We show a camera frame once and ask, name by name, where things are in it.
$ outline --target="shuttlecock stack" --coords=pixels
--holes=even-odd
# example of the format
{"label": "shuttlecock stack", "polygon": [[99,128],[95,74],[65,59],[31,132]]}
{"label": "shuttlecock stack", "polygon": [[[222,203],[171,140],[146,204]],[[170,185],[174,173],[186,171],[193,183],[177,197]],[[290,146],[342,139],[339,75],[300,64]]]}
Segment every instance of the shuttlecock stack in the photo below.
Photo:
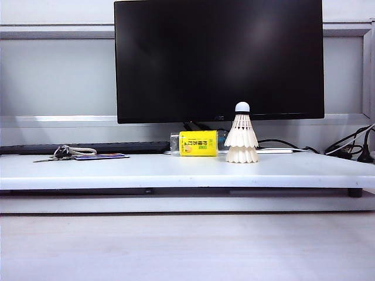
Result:
{"label": "shuttlecock stack", "polygon": [[258,162],[258,155],[255,151],[258,147],[258,140],[251,126],[249,113],[250,106],[247,102],[242,101],[236,105],[236,117],[224,143],[225,146],[230,146],[226,157],[227,162]]}

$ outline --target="desk surface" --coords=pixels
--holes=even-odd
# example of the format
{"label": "desk surface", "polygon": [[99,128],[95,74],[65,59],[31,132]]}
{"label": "desk surface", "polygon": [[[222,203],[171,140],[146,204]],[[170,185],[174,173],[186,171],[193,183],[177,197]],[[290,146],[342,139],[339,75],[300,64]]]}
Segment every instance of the desk surface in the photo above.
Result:
{"label": "desk surface", "polygon": [[0,217],[2,280],[373,281],[375,213]]}
{"label": "desk surface", "polygon": [[375,165],[314,153],[260,155],[252,164],[219,157],[131,155],[128,159],[33,163],[46,156],[0,157],[0,189],[127,187],[375,187]]}

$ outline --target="monitor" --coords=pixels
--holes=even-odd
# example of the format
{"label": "monitor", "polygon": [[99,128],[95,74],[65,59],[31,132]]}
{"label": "monitor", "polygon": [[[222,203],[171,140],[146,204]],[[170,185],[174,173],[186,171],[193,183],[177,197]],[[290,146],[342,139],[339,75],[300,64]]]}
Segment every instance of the monitor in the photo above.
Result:
{"label": "monitor", "polygon": [[115,2],[118,123],[324,117],[322,1]]}

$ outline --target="keyboard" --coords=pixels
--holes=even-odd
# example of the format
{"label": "keyboard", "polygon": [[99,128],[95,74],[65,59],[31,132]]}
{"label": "keyboard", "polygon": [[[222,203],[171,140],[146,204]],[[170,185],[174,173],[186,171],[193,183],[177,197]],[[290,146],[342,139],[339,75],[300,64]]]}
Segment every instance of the keyboard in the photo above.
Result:
{"label": "keyboard", "polygon": [[58,146],[69,145],[73,148],[93,148],[98,154],[161,154],[169,150],[169,142],[114,142],[114,143],[63,143],[48,145],[12,145],[0,146],[0,155],[52,155]]}

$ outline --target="keychain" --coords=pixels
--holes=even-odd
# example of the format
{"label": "keychain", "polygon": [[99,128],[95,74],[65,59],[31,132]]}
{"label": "keychain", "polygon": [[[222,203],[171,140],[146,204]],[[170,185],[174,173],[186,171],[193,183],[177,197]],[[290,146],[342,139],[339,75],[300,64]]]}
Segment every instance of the keychain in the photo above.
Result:
{"label": "keychain", "polygon": [[96,154],[97,151],[93,148],[71,148],[68,145],[61,145],[55,150],[53,156],[49,157],[49,159],[34,161],[34,163],[71,160],[77,155],[93,156]]}

